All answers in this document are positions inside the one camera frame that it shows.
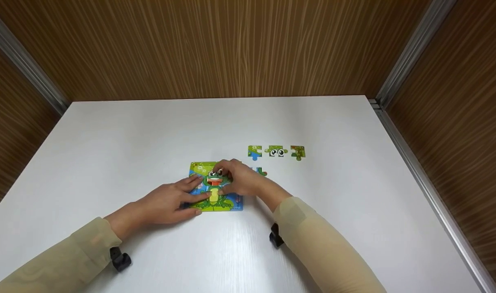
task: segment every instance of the person's left hand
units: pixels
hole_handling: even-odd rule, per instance
[[[180,209],[185,202],[198,202],[210,197],[209,193],[190,195],[203,178],[193,174],[175,183],[163,184],[145,197],[131,202],[105,217],[121,241],[146,224],[173,224],[201,214],[198,208]]]

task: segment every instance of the beige sleeve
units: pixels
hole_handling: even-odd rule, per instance
[[[111,262],[109,250],[120,244],[109,222],[98,217],[3,279],[0,293],[79,291]]]
[[[324,293],[385,292],[363,258],[310,206],[296,197],[274,212],[279,234]]]

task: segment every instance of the puzzle piece with eyes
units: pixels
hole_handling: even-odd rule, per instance
[[[283,157],[284,154],[287,153],[287,150],[285,150],[282,145],[269,145],[268,148],[264,150],[264,152],[269,153],[270,157],[274,157],[274,156]]]
[[[306,157],[306,149],[302,145],[292,145],[291,150],[295,151],[291,153],[291,156],[296,157],[297,161],[301,161],[302,158]]]
[[[248,145],[248,156],[257,161],[257,158],[262,156],[259,150],[262,150],[262,145]]]

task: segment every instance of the hand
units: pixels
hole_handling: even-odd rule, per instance
[[[132,232],[146,224],[172,224],[201,214],[198,208],[179,209],[184,202],[198,202],[210,195],[190,195],[203,178],[193,174],[175,183],[163,184],[145,197],[129,203],[105,217],[114,233],[123,241]]]
[[[260,195],[261,185],[270,181],[235,158],[230,161],[222,160],[218,162],[214,167],[214,172],[220,169],[222,169],[223,176],[228,176],[232,183],[220,189],[219,195],[227,195],[233,192],[238,195]]]
[[[214,166],[214,172],[222,169],[232,183],[225,185],[219,195],[237,193],[238,195],[258,196],[274,212],[279,204],[291,195],[278,184],[255,172],[237,159],[222,160]]]

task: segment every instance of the frog puzzle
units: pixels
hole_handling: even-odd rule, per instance
[[[223,176],[222,170],[214,172],[217,162],[192,162],[190,164],[190,175],[198,174],[203,177],[203,182],[190,192],[199,195],[210,192],[209,198],[190,204],[192,208],[199,208],[203,212],[212,211],[242,211],[243,198],[236,193],[219,195],[219,190],[223,186],[231,183],[227,176]]]

